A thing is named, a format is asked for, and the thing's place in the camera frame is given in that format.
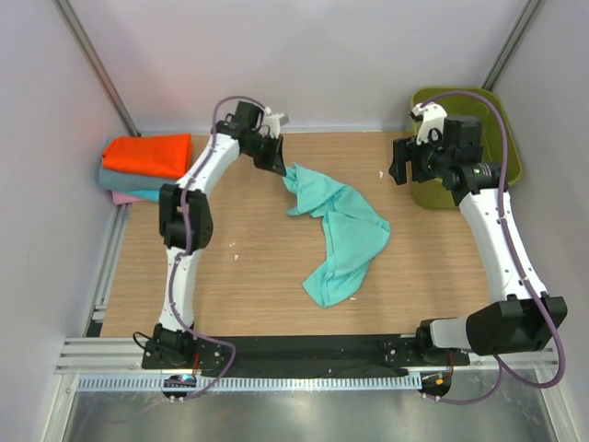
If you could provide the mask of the teal t shirt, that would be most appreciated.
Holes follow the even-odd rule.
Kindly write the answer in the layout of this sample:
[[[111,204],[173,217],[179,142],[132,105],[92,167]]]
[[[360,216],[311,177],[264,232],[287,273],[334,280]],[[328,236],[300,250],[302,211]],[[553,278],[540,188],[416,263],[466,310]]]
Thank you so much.
[[[390,224],[352,186],[319,171],[295,163],[283,183],[296,199],[286,213],[320,219],[325,237],[325,261],[302,287],[322,308],[354,297],[390,240]]]

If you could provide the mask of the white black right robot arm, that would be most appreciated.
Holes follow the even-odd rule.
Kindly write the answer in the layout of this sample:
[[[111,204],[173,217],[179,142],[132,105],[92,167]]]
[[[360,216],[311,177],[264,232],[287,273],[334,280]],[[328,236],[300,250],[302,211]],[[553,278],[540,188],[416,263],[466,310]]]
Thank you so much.
[[[393,144],[390,175],[408,180],[440,180],[468,222],[488,282],[490,304],[464,319],[433,319],[417,330],[422,350],[468,349],[477,355],[535,352],[545,348],[568,309],[552,297],[535,274],[512,224],[510,194],[502,168],[482,159],[481,122],[448,116],[440,108],[413,112],[416,135]]]

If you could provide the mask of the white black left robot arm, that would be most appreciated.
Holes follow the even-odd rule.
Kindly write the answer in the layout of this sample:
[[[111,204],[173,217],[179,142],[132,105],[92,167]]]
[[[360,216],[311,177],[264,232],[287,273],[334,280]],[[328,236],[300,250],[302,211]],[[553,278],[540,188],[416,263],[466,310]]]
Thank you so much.
[[[214,221],[213,190],[242,155],[257,169],[285,176],[282,128],[287,114],[238,96],[234,112],[213,119],[206,147],[175,183],[160,188],[158,229],[166,247],[167,279],[163,307],[143,349],[142,366],[185,368],[197,357],[193,297],[197,269],[209,245]]]

